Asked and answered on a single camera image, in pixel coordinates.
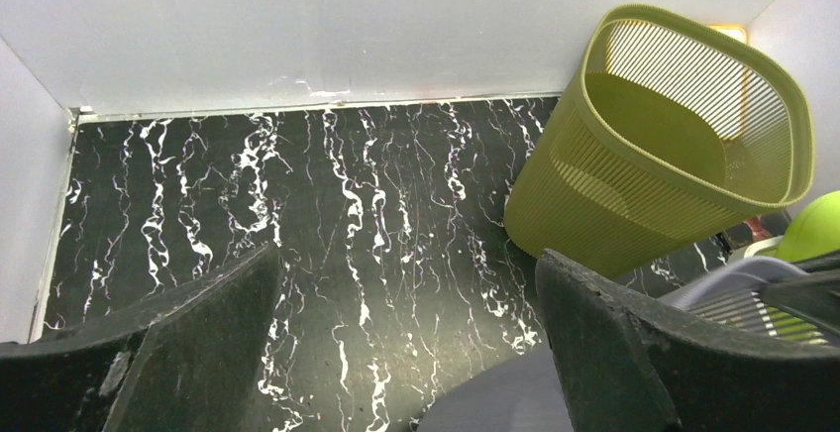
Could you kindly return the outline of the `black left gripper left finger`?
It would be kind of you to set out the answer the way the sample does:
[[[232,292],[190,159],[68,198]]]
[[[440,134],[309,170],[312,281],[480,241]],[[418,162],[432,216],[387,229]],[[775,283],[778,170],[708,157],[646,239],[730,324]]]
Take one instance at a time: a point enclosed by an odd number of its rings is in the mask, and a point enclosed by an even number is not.
[[[5,431],[232,431],[278,299],[275,245],[106,316],[1,347]]]

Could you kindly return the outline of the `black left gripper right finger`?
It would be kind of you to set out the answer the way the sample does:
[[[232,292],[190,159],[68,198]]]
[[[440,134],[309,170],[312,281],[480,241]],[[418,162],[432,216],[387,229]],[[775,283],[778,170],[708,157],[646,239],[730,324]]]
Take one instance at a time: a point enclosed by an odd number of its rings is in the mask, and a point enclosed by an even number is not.
[[[839,351],[678,310],[565,256],[535,268],[577,431],[835,431]]]

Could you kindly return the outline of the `grey slatted bin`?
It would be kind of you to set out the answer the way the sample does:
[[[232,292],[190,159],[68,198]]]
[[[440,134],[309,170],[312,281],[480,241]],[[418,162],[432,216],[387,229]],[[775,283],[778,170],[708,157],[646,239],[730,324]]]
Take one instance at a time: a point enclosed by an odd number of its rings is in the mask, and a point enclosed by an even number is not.
[[[760,291],[804,276],[792,264],[752,257],[714,270],[660,298],[678,310],[748,333],[779,339]],[[549,346],[505,361],[447,393],[421,421],[424,431],[577,431]]]

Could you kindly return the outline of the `lime green perforated basket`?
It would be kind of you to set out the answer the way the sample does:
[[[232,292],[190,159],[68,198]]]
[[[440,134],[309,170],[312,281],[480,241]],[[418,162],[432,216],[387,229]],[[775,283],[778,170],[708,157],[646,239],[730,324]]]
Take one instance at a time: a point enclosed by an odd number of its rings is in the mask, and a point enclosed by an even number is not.
[[[839,193],[804,208],[787,228],[776,258],[805,272],[764,287],[775,335],[787,341],[839,345]]]

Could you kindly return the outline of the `olive green slatted bin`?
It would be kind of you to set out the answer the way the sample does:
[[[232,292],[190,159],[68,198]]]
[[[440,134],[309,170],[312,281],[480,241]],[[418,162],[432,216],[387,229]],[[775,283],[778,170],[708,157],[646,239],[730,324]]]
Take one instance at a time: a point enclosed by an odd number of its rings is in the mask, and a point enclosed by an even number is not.
[[[517,175],[510,240],[616,277],[812,185],[808,102],[760,51],[647,4],[608,11]]]

